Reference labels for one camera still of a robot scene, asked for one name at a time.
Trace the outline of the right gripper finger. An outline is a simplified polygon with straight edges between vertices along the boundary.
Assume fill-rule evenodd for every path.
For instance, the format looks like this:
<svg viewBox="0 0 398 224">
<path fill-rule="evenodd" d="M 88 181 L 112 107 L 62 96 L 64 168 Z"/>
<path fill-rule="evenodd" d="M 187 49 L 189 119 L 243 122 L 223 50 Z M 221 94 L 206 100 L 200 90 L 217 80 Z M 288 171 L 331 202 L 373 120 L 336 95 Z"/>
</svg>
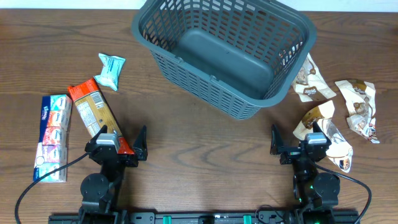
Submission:
<svg viewBox="0 0 398 224">
<path fill-rule="evenodd" d="M 274 124 L 271 126 L 271 131 L 272 131 L 272 140 L 271 140 L 270 154 L 271 155 L 281 154 L 284 148 L 284 142 L 282 136 L 280 135 L 277 126 Z"/>
<path fill-rule="evenodd" d="M 321 127 L 318 125 L 318 123 L 316 121 L 313 122 L 312 126 L 313 126 L 314 133 L 323 133 Z"/>
</svg>

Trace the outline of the teal snack packet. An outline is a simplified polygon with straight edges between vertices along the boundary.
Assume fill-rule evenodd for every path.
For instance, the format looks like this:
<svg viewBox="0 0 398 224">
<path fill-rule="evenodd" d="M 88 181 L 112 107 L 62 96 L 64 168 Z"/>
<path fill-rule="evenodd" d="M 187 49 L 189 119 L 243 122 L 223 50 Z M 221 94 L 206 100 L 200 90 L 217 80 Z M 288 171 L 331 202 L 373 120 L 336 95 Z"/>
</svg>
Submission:
<svg viewBox="0 0 398 224">
<path fill-rule="evenodd" d="M 102 53 L 99 53 L 98 57 L 103 63 L 103 68 L 99 75 L 94 76 L 94 79 L 97 83 L 117 91 L 119 76 L 126 59 Z"/>
</svg>

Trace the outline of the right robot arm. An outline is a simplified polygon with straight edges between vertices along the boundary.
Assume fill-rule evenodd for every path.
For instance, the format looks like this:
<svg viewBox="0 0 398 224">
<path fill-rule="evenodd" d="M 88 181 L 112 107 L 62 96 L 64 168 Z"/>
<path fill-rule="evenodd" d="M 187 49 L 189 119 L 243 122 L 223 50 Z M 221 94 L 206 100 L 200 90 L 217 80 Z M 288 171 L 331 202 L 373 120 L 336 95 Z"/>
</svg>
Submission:
<svg viewBox="0 0 398 224">
<path fill-rule="evenodd" d="M 320 173 L 316 163 L 326 157 L 331 141 L 319 125 L 298 146 L 286 146 L 276 125 L 272 125 L 271 155 L 279 155 L 282 165 L 294 170 L 294 197 L 300 205 L 285 212 L 284 223 L 334 223 L 333 207 L 338 205 L 340 179 L 328 172 Z"/>
</svg>

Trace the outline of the brown white snack bag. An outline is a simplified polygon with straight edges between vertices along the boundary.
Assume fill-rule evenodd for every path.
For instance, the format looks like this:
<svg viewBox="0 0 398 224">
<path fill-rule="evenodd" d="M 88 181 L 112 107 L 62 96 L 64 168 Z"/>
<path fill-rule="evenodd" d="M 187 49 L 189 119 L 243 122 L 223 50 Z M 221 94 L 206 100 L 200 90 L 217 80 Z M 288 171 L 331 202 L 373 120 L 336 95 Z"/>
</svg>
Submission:
<svg viewBox="0 0 398 224">
<path fill-rule="evenodd" d="M 301 102 L 323 101 L 336 96 L 326 84 L 310 54 L 307 55 L 291 85 Z"/>
<path fill-rule="evenodd" d="M 376 88 L 373 83 L 362 80 L 335 82 L 343 95 L 349 113 L 346 121 L 349 128 L 373 144 L 379 144 L 376 136 Z"/>
<path fill-rule="evenodd" d="M 348 173 L 352 165 L 353 147 L 331 122 L 334 111 L 332 100 L 314 107 L 304 115 L 293 134 L 296 138 L 304 140 L 307 134 L 313 133 L 313 124 L 317 123 L 331 141 L 331 145 L 326 151 L 327 157 L 343 172 Z"/>
</svg>

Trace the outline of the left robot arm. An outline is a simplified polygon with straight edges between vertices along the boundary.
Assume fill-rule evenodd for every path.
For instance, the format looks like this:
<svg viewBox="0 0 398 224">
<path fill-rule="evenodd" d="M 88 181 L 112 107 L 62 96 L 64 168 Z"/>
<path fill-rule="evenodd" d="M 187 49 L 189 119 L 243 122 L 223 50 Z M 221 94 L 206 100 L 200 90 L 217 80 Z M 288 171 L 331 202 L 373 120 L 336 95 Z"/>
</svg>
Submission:
<svg viewBox="0 0 398 224">
<path fill-rule="evenodd" d="M 133 144 L 132 154 L 120 154 L 121 143 L 104 125 L 85 146 L 88 157 L 101 166 L 99 173 L 88 175 L 81 183 L 83 196 L 80 223 L 129 223 L 126 210 L 117 208 L 118 197 L 127 167 L 137 167 L 147 159 L 147 127 L 143 126 Z"/>
</svg>

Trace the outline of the grey plastic mesh basket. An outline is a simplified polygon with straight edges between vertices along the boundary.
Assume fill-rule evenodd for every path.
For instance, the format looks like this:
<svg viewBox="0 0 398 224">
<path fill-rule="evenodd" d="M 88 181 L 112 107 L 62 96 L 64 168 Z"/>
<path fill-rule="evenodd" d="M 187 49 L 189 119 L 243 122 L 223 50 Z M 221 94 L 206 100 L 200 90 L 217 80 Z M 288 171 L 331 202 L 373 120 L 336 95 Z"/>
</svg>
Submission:
<svg viewBox="0 0 398 224">
<path fill-rule="evenodd" d="M 131 31 L 167 80 L 235 119 L 280 103 L 317 38 L 274 0 L 148 0 Z"/>
</svg>

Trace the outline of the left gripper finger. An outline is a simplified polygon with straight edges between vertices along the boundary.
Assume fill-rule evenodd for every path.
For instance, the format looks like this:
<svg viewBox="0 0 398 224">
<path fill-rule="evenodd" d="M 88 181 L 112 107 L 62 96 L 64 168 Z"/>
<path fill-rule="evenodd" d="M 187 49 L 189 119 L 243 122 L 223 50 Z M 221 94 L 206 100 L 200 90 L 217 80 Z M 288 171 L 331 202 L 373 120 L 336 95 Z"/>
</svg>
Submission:
<svg viewBox="0 0 398 224">
<path fill-rule="evenodd" d="M 147 150 L 146 132 L 147 132 L 147 127 L 146 127 L 146 125 L 143 125 L 143 127 L 141 128 L 141 130 L 133 144 L 133 149 L 135 151 L 146 151 Z"/>
<path fill-rule="evenodd" d="M 98 133 L 90 139 L 89 143 L 96 144 L 96 140 L 98 139 L 98 137 L 103 133 L 107 133 L 107 130 L 108 130 L 107 125 L 102 126 L 102 128 L 98 131 Z"/>
</svg>

